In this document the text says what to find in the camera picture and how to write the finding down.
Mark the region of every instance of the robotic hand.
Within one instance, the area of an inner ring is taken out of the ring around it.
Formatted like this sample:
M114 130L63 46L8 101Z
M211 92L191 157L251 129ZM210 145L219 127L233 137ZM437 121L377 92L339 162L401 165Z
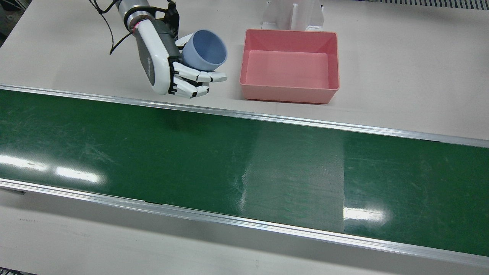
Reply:
M210 82L227 79L222 72L184 65L180 51L192 34L176 40L179 15L173 1L168 0L168 9L150 7L147 0L119 0L116 5L126 28L136 37L141 64L156 93L193 98L207 94ZM165 16L155 19L156 11Z

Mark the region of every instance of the blue cup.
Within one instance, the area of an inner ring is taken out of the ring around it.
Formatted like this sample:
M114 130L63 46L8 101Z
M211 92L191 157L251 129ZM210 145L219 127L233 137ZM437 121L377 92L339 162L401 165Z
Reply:
M224 42L210 30L196 31L182 51L185 65L203 71L214 71L227 58Z

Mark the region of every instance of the wire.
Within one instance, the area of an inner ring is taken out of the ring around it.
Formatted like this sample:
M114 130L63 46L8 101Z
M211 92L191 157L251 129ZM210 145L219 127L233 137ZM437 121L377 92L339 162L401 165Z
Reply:
M124 39L128 38L132 33L129 32L128 34L126 34L114 46L114 35L112 33L112 29L111 29L111 26L109 25L109 22L107 22L107 19L105 19L104 13L107 13L115 5L115 3L117 2L117 0L113 0L112 3L108 6L108 8L106 8L105 10L102 10L100 8L100 6L97 4L97 0L93 0L93 2L92 2L92 0L89 0L89 2L98 11L98 14L100 14L100 16L102 16L102 18L105 21L105 24L107 24L107 27L109 28L109 32L111 32L112 47L111 47L111 50L109 52L109 55L111 55L114 52L115 48L117 48L117 46L119 46L122 43L122 41L124 41Z
M7 4L10 4L10 5L12 5L12 6L14 6L14 7L18 8L19 10L23 10L23 11L25 11L25 9L24 9L24 8L19 7L17 4L14 4L14 3L9 2L9 1L7 1L7 0L2 0L2 2L5 2L5 3L7 3Z
M112 0L112 3L105 10L102 10L100 8L100 6L97 3L97 0L93 0L93 3L95 3L95 5L93 3L92 3L92 5L95 7L95 9L98 11L99 14L104 14L104 13L108 13L108 11L111 10L111 8L115 5L115 3L117 3L117 1L118 0Z
M130 32L130 33L126 34L121 40L119 40L119 42L117 42L117 44L115 44L115 46L112 46L111 52L109 54L112 54L114 52L115 48L117 48L117 46L119 46L119 44L121 44L122 41L124 41L124 39L128 38L131 34L133 34L133 33Z

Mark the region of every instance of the pink tray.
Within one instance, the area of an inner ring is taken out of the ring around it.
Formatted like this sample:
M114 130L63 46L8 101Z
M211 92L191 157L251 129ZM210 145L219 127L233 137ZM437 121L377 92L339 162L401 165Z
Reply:
M339 89L336 33L247 30L240 84L247 99L328 103Z

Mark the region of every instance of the green conveyor belt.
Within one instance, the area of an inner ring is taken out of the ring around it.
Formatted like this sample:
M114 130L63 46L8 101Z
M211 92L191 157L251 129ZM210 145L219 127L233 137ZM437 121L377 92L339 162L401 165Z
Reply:
M489 256L489 149L0 91L0 178Z

